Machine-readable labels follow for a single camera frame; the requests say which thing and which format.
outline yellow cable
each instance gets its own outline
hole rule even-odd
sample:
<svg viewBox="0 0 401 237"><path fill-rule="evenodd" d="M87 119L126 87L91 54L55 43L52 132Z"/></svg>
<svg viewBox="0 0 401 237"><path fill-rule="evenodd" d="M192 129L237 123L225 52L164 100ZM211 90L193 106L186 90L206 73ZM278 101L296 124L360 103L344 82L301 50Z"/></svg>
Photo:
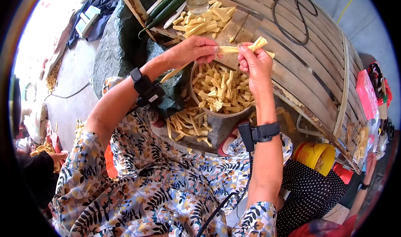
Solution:
<svg viewBox="0 0 401 237"><path fill-rule="evenodd" d="M343 16L343 14L344 14L345 10L347 9L347 7L351 4L351 1L352 1L352 0L350 0L350 1L348 2L348 4L345 6L345 8L344 8L344 10L342 11L340 17L338 18L337 24L338 24L338 22L340 22L340 19L341 19L341 17Z"/></svg>

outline cucumber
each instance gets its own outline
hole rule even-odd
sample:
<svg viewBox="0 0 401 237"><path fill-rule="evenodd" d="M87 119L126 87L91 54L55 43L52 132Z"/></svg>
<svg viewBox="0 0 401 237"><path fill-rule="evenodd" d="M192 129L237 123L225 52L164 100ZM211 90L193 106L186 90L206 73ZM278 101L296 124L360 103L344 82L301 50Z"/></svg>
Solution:
<svg viewBox="0 0 401 237"><path fill-rule="evenodd" d="M138 38L141 39L141 34L148 30L151 29L152 27L157 26L160 22L162 22L163 20L167 19L170 14L174 11L176 11L178 9L178 7L180 7L185 0L173 0L170 2L170 4L168 4L168 6L166 6L157 16L156 18L153 19L153 21L148 24L147 27L145 27L143 30L141 30L138 34Z"/></svg>
<svg viewBox="0 0 401 237"><path fill-rule="evenodd" d="M173 0L162 0L149 14L149 18L146 20L145 25L150 24L152 20Z"/></svg>

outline hand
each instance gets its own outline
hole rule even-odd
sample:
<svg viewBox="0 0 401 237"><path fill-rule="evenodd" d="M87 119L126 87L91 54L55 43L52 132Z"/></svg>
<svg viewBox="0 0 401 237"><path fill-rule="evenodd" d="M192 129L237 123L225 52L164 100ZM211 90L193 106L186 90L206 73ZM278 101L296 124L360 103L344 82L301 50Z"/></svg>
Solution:
<svg viewBox="0 0 401 237"><path fill-rule="evenodd" d="M68 156L68 151L62 150L61 153L48 153L49 156L53 159L53 163L56 164L57 162L60 162L60 160L65 160Z"/></svg>
<svg viewBox="0 0 401 237"><path fill-rule="evenodd" d="M259 48L254 53L247 47L253 43L238 44L239 69L249 72L249 89L257 96L272 84L272 58L265 50Z"/></svg>
<svg viewBox="0 0 401 237"><path fill-rule="evenodd" d="M162 55L169 63L169 69L173 69L194 60L199 64L211 63L218 51L218 44L213 39L193 35Z"/></svg>
<svg viewBox="0 0 401 237"><path fill-rule="evenodd" d="M366 158L367 164L366 164L366 173L365 177L363 179L363 183L365 185L369 185L372 179L372 174L374 171L374 168L376 167L376 155L372 152L368 154L368 157Z"/></svg>

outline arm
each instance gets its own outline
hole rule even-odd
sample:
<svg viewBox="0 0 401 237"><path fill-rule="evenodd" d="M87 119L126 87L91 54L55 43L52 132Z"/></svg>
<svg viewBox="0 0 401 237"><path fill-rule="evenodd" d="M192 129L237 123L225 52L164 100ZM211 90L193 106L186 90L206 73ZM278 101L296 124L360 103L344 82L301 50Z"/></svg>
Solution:
<svg viewBox="0 0 401 237"><path fill-rule="evenodd" d="M365 177L363 179L363 184L369 185L371 183L372 174L373 174L375 166L376 166L376 156L373 153L369 153L368 158L367 158L366 173L365 173ZM366 190L360 189L358 191L357 195L355 196L354 203L352 204L352 207L345 220L347 220L348 218L350 218L353 215L358 214L359 209L362 206L363 201L365 200L367 192L368 192L367 189Z"/></svg>
<svg viewBox="0 0 401 237"><path fill-rule="evenodd" d="M188 62L210 63L218 52L217 43L205 37L191 36L140 68L142 75L154 81L165 71ZM132 78L127 78L108 91L89 115L85 130L96 133L103 146L107 146L114 128L124 118L139 94L133 88Z"/></svg>
<svg viewBox="0 0 401 237"><path fill-rule="evenodd" d="M271 78L272 58L262 49L254 53L239 44L240 69L249 72L249 88L255 97L258 125L277 122ZM252 178L249 181L247 207L266 201L278 205L278 193L283 180L283 153L280 136L256 144Z"/></svg>

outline yellow bucket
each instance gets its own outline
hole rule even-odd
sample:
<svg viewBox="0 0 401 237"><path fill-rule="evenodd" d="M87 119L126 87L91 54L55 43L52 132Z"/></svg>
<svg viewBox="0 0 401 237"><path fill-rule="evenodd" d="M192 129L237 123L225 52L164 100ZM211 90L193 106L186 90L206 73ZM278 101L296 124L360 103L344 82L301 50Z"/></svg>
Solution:
<svg viewBox="0 0 401 237"><path fill-rule="evenodd" d="M331 144L305 141L293 151L292 159L327 176L333 166L335 154L336 149Z"/></svg>

